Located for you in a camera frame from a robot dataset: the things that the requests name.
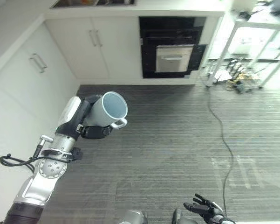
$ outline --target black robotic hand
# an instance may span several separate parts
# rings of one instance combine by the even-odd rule
[[[207,224],[220,223],[218,220],[214,220],[216,217],[224,218],[222,209],[215,203],[212,202],[199,194],[195,194],[196,198],[193,201],[196,203],[184,203],[184,207],[191,212],[198,213]]]

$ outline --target built-in oven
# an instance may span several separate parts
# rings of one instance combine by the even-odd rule
[[[198,70],[205,17],[140,17],[144,78],[177,78]]]

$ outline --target white mug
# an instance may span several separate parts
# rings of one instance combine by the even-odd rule
[[[127,104],[116,92],[106,92],[91,108],[90,115],[85,119],[88,126],[111,126],[119,129],[127,125]]]

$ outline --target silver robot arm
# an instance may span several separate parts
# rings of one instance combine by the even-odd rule
[[[30,162],[37,160],[34,173],[22,185],[2,224],[36,224],[58,179],[65,173],[68,163],[82,158],[80,149],[74,147],[79,136],[99,139],[111,133],[110,126],[83,126],[87,125],[84,120],[100,97],[91,96],[83,100],[72,97],[58,121],[54,138],[45,135],[40,137],[36,151],[29,160]],[[42,150],[45,143],[49,143],[49,146]],[[14,166],[13,163],[4,161],[10,155],[3,157],[0,159],[3,165]]]

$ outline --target white cabinet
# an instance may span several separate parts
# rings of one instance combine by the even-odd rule
[[[47,64],[30,60],[38,54]],[[42,134],[53,137],[58,118],[79,83],[64,57],[41,25],[0,71],[0,156],[28,159]],[[23,182],[31,175],[25,167],[0,164],[0,221]]]
[[[142,78],[138,17],[92,17],[110,78]]]
[[[47,68],[42,70],[42,61]],[[42,25],[15,53],[0,72],[0,88],[51,129],[57,125],[68,99],[75,95],[78,82],[65,59]]]
[[[79,79],[108,78],[90,18],[47,20],[46,24]]]
[[[22,47],[30,56],[37,54],[40,57],[38,61],[43,61],[47,66],[42,76],[54,89],[58,98],[56,103],[62,102],[60,106],[63,107],[64,103],[76,94],[79,84],[45,24],[42,24]]]
[[[79,79],[142,78],[137,17],[56,19],[46,24]]]

